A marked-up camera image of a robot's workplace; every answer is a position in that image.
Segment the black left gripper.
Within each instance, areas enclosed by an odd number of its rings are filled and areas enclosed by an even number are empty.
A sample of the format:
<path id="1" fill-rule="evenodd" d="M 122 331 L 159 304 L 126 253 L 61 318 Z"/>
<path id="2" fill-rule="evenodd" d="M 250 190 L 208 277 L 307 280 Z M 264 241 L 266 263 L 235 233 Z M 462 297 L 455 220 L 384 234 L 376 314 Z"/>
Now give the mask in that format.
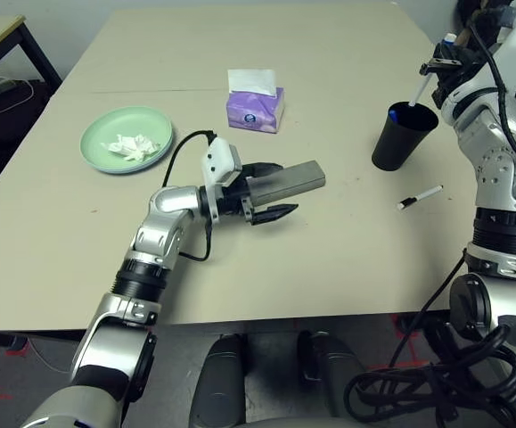
<path id="1" fill-rule="evenodd" d="M 242 166 L 242 177 L 237 177 L 229 186 L 222 186 L 222 196 L 219 198 L 220 216 L 241 216 L 252 226 L 274 222 L 291 214 L 298 204 L 279 204 L 267 207 L 265 210 L 254 211 L 250 198 L 250 188 L 246 177 L 266 177 L 284 166 L 273 162 L 254 162 Z"/>

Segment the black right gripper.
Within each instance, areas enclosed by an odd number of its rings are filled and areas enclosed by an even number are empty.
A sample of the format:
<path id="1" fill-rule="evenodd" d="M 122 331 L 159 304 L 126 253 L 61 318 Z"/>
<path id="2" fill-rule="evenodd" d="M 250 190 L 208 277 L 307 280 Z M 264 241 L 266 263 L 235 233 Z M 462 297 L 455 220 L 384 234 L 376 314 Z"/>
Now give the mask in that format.
<path id="1" fill-rule="evenodd" d="M 436 45 L 434 57 L 421 65 L 420 74 L 437 76 L 437 87 L 431 97 L 436 105 L 442 105 L 457 87 L 471 78 L 476 64 L 460 59 L 460 47 L 446 42 Z"/>

